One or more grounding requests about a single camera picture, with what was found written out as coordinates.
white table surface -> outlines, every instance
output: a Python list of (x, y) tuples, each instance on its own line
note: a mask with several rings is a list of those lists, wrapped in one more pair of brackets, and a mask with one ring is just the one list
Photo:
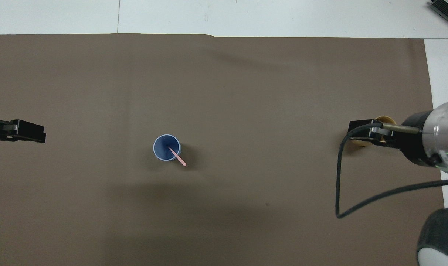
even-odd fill
[(448, 23), (427, 0), (0, 0), (0, 34), (117, 32), (423, 38), (433, 106), (448, 101)]

black cable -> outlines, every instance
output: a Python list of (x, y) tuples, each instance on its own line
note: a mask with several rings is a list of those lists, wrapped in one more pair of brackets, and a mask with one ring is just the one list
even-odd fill
[(381, 123), (371, 123), (371, 124), (367, 124), (367, 125), (363, 125), (363, 126), (354, 128), (353, 130), (351, 130), (347, 133), (347, 135), (342, 139), (341, 145), (339, 146), (339, 153), (337, 154), (337, 175), (336, 175), (336, 217), (339, 219), (348, 216), (349, 214), (355, 212), (356, 210), (359, 210), (361, 207), (364, 207), (365, 205), (367, 205), (369, 203), (372, 203), (376, 200), (379, 200), (379, 199), (382, 199), (382, 198), (385, 198), (385, 197), (388, 197), (391, 195), (395, 195), (395, 194), (398, 194), (401, 192), (406, 192), (406, 191), (422, 189), (422, 188), (440, 187), (442, 185), (448, 185), (448, 180), (437, 180), (437, 181), (424, 182), (424, 183), (418, 183), (418, 184), (413, 184), (413, 185), (406, 185), (404, 187), (391, 189), (391, 190), (385, 191), (383, 193), (377, 194), (373, 197), (370, 197), (370, 198), (360, 202), (359, 204), (356, 204), (353, 207), (349, 208), (342, 214), (339, 214), (339, 191), (340, 191), (340, 179), (341, 179), (341, 162), (342, 162), (342, 151), (344, 150), (344, 146), (345, 146), (346, 142), (349, 140), (349, 138), (351, 138), (353, 135), (355, 135), (361, 131), (364, 131), (366, 129), (374, 128), (374, 127), (381, 128), (382, 124)]

robotic arm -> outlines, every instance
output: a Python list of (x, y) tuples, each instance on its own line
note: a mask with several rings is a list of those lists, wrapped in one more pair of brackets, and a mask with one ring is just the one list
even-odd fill
[[(417, 165), (436, 167), (448, 173), (448, 103), (432, 111), (415, 113), (401, 125), (384, 123), (376, 119), (349, 123), (349, 130), (341, 143), (337, 159), (336, 216), (339, 219), (390, 195), (448, 185), (448, 180), (438, 180), (395, 188), (368, 198), (340, 214), (341, 157), (344, 145), (349, 139), (399, 149), (408, 160)], [(426, 220), (418, 240), (417, 259), (420, 266), (448, 266), (448, 208), (435, 211)]]

blue cup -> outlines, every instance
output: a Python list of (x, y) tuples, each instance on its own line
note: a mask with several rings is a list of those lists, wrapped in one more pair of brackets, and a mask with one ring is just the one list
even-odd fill
[(176, 157), (168, 148), (172, 148), (175, 153), (180, 155), (181, 144), (175, 136), (172, 135), (161, 135), (153, 143), (153, 153), (155, 156), (162, 161), (175, 160)]

cup rim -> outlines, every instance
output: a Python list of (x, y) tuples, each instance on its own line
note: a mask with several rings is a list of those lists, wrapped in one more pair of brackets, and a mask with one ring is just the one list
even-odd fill
[(162, 160), (162, 161), (171, 161), (171, 160), (175, 160), (175, 159), (176, 159), (176, 156), (173, 156), (173, 157), (170, 158), (170, 159), (162, 159), (162, 158), (158, 157), (157, 153), (155, 152), (155, 143), (157, 143), (157, 141), (158, 141), (159, 138), (164, 137), (164, 136), (170, 136), (170, 137), (172, 137), (172, 138), (174, 138), (174, 139), (176, 140), (176, 142), (178, 143), (178, 152), (177, 152), (177, 154), (178, 154), (178, 155), (180, 154), (180, 152), (181, 152), (181, 143), (180, 143), (180, 141), (179, 141), (175, 136), (170, 135), (170, 134), (163, 134), (163, 135), (161, 135), (160, 137), (158, 137), (158, 138), (153, 142), (153, 147), (152, 147), (152, 149), (153, 149), (153, 153), (155, 154), (155, 157), (157, 157), (158, 159), (160, 159), (160, 160)]

